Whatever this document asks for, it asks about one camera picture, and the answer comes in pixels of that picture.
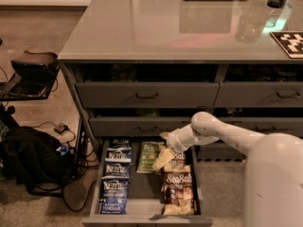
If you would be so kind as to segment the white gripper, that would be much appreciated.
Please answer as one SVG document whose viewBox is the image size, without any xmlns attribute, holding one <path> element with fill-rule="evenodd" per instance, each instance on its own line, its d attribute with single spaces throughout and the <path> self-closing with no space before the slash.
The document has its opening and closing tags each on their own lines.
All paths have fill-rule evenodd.
<svg viewBox="0 0 303 227">
<path fill-rule="evenodd" d="M 175 157 L 174 152 L 184 152 L 187 151 L 188 148 L 197 145 L 201 140 L 202 135 L 194 130 L 191 125 L 187 125 L 170 133 L 167 131 L 161 132 L 160 137 L 167 140 L 167 146 L 169 148 L 165 148 L 160 151 L 158 158 L 152 165 L 154 170 L 160 170 L 164 165 L 172 160 Z"/>
</svg>

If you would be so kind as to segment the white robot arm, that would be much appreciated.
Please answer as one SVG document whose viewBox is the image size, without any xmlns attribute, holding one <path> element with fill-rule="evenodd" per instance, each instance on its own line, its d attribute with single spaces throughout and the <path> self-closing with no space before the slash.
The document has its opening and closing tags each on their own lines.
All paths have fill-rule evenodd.
<svg viewBox="0 0 303 227">
<path fill-rule="evenodd" d="M 286 133 L 250 131 L 199 112 L 188 125 L 162 132 L 181 153 L 218 140 L 246 156 L 243 227 L 303 227 L 303 140 Z"/>
</svg>

